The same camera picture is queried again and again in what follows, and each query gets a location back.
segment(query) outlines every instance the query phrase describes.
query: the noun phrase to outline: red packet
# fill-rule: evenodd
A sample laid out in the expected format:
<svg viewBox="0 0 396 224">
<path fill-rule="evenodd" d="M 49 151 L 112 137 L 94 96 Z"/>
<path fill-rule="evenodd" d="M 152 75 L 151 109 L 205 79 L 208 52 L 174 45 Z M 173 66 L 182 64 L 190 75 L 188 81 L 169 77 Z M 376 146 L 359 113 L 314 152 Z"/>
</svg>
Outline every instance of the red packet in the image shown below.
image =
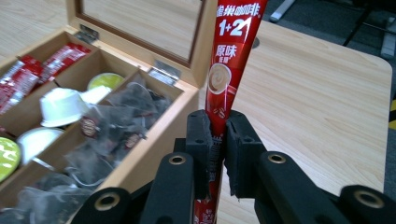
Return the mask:
<svg viewBox="0 0 396 224">
<path fill-rule="evenodd" d="M 23 96 L 26 96 L 37 84 L 42 71 L 43 68 L 39 61 L 37 63 L 28 63 L 19 69 L 7 84 L 15 91 L 19 91 Z"/>
<path fill-rule="evenodd" d="M 0 83 L 6 84 L 8 83 L 25 65 L 40 65 L 40 62 L 34 59 L 30 55 L 25 55 L 16 63 L 12 65 L 10 69 L 0 78 Z"/>
<path fill-rule="evenodd" d="M 208 74 L 205 111 L 211 122 L 209 192 L 194 205 L 194 223 L 216 223 L 221 190 L 226 121 L 242 78 L 267 0 L 219 0 Z"/>
<path fill-rule="evenodd" d="M 52 81 L 63 70 L 80 60 L 89 52 L 91 52 L 90 49 L 74 43 L 68 43 L 63 46 L 43 63 L 44 71 L 38 84 L 41 85 L 47 81 Z"/>
<path fill-rule="evenodd" d="M 0 84 L 0 96 L 0 115 L 6 113 L 23 99 L 22 92 L 14 90 L 7 84 Z"/>
</svg>

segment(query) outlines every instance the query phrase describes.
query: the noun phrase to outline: metal hinge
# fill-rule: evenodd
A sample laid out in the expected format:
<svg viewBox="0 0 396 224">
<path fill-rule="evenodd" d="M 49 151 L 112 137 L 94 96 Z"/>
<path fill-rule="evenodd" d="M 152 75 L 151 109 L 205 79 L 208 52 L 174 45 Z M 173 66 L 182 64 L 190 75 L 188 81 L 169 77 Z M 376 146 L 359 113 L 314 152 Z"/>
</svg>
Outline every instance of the metal hinge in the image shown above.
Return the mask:
<svg viewBox="0 0 396 224">
<path fill-rule="evenodd" d="M 148 74 L 169 86 L 175 86 L 180 79 L 181 72 L 169 64 L 155 61 L 154 66 L 148 71 Z"/>
<path fill-rule="evenodd" d="M 80 25 L 79 28 L 81 31 L 75 34 L 75 37 L 88 43 L 91 44 L 93 41 L 99 39 L 99 33 L 85 25 Z"/>
</svg>

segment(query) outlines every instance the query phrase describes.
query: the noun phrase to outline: wooden box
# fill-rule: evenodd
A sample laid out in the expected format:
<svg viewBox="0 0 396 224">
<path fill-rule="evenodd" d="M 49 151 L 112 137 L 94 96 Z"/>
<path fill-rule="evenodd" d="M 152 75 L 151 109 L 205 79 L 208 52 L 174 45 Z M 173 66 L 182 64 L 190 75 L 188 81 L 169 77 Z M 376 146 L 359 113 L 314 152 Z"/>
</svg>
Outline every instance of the wooden box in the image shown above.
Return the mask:
<svg viewBox="0 0 396 224">
<path fill-rule="evenodd" d="M 198 94 L 205 84 L 211 55 L 217 2 L 137 3 L 138 6 L 135 1 L 66 1 L 69 24 L 1 64 L 0 72 L 7 71 L 25 54 L 44 61 L 68 42 L 92 51 L 2 115 L 0 126 L 9 134 L 0 135 L 15 140 L 40 126 L 39 98 L 54 88 L 85 91 L 94 76 L 114 72 L 125 77 L 113 91 L 117 92 L 140 74 L 149 89 L 170 97 L 173 103 L 150 128 L 147 138 L 131 150 L 99 189 L 121 187 L 133 192 L 152 180 L 161 158 L 173 150 L 175 138 L 185 136 L 188 114 L 198 109 Z M 114 18 L 123 23 L 113 23 Z M 76 122 L 37 158 L 61 173 L 67 164 L 64 155 L 84 141 Z M 1 183 L 0 207 L 16 205 L 21 189 L 49 172 L 36 161 L 20 167 Z"/>
</svg>

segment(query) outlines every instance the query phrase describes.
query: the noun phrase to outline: wooden table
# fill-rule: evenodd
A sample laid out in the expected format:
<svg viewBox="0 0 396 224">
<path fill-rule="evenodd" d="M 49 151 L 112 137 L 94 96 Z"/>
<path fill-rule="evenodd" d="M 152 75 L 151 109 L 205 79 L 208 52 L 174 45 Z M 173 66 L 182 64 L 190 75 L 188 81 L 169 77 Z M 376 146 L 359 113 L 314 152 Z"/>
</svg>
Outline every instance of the wooden table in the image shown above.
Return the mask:
<svg viewBox="0 0 396 224">
<path fill-rule="evenodd" d="M 0 3 L 0 61 L 66 24 L 64 1 Z M 391 68 L 377 57 L 263 21 L 233 109 L 268 150 L 292 156 L 318 187 L 383 190 Z M 200 97 L 204 108 L 205 88 Z M 253 200 L 229 196 L 223 176 L 219 223 L 257 223 Z"/>
</svg>

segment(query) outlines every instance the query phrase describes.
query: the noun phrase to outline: screw hole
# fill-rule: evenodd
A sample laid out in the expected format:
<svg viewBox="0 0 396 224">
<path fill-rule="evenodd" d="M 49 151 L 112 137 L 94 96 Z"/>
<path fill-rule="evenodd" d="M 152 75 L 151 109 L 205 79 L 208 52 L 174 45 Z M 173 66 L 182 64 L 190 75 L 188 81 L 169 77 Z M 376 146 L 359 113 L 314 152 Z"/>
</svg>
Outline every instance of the screw hole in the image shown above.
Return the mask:
<svg viewBox="0 0 396 224">
<path fill-rule="evenodd" d="M 169 159 L 169 162 L 174 165 L 183 164 L 186 161 L 186 158 L 182 156 L 174 156 Z"/>
<path fill-rule="evenodd" d="M 115 192 L 105 193 L 95 202 L 95 208 L 98 211 L 107 211 L 120 202 L 120 195 Z"/>
<path fill-rule="evenodd" d="M 372 192 L 365 190 L 357 190 L 354 193 L 355 198 L 358 202 L 372 207 L 372 208 L 382 208 L 384 207 L 384 202 L 378 196 L 373 194 Z"/>
<path fill-rule="evenodd" d="M 268 156 L 268 160 L 270 160 L 273 163 L 284 163 L 284 162 L 286 162 L 286 159 L 283 156 L 277 155 L 277 154 L 269 155 Z"/>
</svg>

